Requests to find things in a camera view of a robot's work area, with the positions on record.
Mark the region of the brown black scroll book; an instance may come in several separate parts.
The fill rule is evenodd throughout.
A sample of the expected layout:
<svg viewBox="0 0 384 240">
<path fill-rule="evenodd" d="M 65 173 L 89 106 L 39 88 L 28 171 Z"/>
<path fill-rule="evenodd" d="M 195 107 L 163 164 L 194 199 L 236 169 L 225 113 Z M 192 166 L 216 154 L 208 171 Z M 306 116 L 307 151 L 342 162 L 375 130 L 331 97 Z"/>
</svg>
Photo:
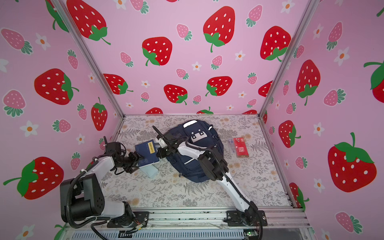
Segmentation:
<svg viewBox="0 0 384 240">
<path fill-rule="evenodd" d="M 135 150 L 149 161 L 148 165 L 153 165 L 160 161 L 160 159 L 156 156 L 157 147 L 153 140 L 136 145 Z"/>
</svg>

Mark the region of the navy blue student backpack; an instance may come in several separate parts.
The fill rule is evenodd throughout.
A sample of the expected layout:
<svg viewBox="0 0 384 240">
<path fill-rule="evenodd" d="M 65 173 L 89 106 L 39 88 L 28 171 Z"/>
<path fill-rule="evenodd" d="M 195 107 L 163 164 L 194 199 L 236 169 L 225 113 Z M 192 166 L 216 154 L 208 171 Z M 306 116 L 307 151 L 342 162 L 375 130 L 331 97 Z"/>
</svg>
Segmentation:
<svg viewBox="0 0 384 240">
<path fill-rule="evenodd" d="M 181 176 L 194 183 L 221 181 L 228 172 L 224 145 L 213 125 L 205 121 L 190 120 L 180 124 L 157 141 L 178 142 L 178 153 L 165 159 Z"/>
</svg>

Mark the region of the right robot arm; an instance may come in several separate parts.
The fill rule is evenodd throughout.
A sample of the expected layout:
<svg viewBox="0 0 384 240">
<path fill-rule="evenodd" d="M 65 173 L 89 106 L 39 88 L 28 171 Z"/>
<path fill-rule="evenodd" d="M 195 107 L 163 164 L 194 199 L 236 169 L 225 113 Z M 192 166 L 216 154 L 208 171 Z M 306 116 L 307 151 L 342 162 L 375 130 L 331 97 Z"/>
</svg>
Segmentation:
<svg viewBox="0 0 384 240">
<path fill-rule="evenodd" d="M 235 204 L 239 220 L 234 224 L 260 226 L 259 209 L 238 188 L 228 163 L 224 159 L 224 145 L 213 125 L 205 121 L 191 120 L 180 124 L 165 134 L 157 128 L 156 142 L 160 145 L 157 157 L 168 162 L 184 178 L 202 183 L 217 181 Z"/>
</svg>

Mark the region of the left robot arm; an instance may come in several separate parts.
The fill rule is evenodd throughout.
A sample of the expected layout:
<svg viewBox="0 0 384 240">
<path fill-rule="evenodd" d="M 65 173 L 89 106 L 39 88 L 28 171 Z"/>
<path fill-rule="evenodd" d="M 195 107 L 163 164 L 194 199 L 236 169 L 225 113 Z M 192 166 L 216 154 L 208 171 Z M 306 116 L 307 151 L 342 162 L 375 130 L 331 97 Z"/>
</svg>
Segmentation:
<svg viewBox="0 0 384 240">
<path fill-rule="evenodd" d="M 100 186 L 107 173 L 132 174 L 143 160 L 137 152 L 127 152 L 122 143 L 103 139 L 104 153 L 73 179 L 60 184 L 61 217 L 72 228 L 88 224 L 111 224 L 113 227 L 131 227 L 137 231 L 147 225 L 148 217 L 132 211 L 128 202 L 107 201 Z"/>
</svg>

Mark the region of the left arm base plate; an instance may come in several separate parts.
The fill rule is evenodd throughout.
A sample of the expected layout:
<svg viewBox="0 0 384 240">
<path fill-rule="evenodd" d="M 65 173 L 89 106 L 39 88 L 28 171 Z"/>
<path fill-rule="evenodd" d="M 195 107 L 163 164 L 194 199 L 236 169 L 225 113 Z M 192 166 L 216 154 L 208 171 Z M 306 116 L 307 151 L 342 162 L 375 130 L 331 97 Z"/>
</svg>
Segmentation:
<svg viewBox="0 0 384 240">
<path fill-rule="evenodd" d="M 131 215 L 124 215 L 112 219 L 107 228 L 145 228 L 148 224 L 150 212 L 134 211 Z"/>
</svg>

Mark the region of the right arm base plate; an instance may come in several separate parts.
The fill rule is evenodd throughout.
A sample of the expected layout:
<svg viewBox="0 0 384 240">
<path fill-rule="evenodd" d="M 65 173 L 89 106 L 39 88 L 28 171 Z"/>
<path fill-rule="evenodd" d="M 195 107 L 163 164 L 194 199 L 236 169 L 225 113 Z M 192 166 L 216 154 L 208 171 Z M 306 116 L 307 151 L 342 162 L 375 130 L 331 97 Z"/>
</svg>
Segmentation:
<svg viewBox="0 0 384 240">
<path fill-rule="evenodd" d="M 239 210 L 227 211 L 223 222 L 230 227 L 266 227 L 268 225 L 265 212 L 260 210 L 245 213 Z"/>
</svg>

